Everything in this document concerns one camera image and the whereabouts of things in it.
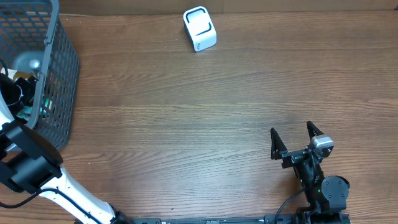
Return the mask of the yellow drink bottle silver cap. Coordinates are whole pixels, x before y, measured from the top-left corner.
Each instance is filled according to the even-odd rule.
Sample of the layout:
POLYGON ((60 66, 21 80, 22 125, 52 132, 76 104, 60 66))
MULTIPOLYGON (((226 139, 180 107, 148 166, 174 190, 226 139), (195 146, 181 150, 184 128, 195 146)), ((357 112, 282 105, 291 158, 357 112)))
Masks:
POLYGON ((16 70, 12 80, 16 81, 19 77, 28 79, 31 76, 39 80, 43 57, 44 51, 40 50, 28 50, 18 54, 12 60, 11 69, 16 70))

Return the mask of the teal wipes packet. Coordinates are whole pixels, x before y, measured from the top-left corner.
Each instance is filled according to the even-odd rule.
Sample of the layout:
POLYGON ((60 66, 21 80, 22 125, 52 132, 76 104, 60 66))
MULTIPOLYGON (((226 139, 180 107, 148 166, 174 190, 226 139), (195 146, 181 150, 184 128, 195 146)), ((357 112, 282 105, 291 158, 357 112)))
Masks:
POLYGON ((25 106, 23 109, 21 109, 16 116, 20 119, 24 119, 26 121, 30 120, 32 114, 32 107, 31 106, 25 106))

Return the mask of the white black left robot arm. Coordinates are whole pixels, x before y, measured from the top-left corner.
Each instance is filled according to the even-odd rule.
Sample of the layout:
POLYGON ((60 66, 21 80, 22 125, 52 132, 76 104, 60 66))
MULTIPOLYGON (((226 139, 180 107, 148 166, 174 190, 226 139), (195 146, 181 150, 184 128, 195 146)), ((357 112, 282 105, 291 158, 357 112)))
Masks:
POLYGON ((1 74, 1 136, 20 148, 20 153, 1 162, 1 183, 30 197, 18 208, 40 196, 72 214, 79 223, 132 223, 123 212, 104 202, 80 185, 66 170, 59 151, 41 135, 19 122, 9 111, 22 95, 8 74, 1 74))

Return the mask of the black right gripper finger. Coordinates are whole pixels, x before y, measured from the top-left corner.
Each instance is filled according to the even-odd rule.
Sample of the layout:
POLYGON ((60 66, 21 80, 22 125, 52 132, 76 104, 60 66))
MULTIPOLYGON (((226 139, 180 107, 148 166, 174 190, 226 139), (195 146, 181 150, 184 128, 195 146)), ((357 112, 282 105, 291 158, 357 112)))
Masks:
POLYGON ((275 128, 271 128, 271 159, 278 160, 282 159, 283 155, 288 152, 285 144, 281 140, 278 132, 275 128))
POLYGON ((315 136, 323 135, 323 132, 320 131, 311 121, 307 121, 307 131, 310 139, 315 136))

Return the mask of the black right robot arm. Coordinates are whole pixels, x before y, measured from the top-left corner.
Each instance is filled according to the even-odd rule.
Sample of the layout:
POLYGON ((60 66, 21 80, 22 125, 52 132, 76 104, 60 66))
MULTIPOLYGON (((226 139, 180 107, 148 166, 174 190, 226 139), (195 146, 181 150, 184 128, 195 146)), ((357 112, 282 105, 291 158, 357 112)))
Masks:
POLYGON ((329 135, 320 131, 311 121, 307 121, 310 138, 304 149, 288 151, 275 128, 271 128, 271 159, 281 160, 281 166, 293 168, 302 188, 289 197, 275 215, 265 218, 272 223, 350 223, 346 209, 346 199, 350 184, 338 175, 324 176, 320 166, 334 147, 329 135), (284 207, 300 194, 305 194, 308 205, 299 207, 293 215, 281 215, 284 207))

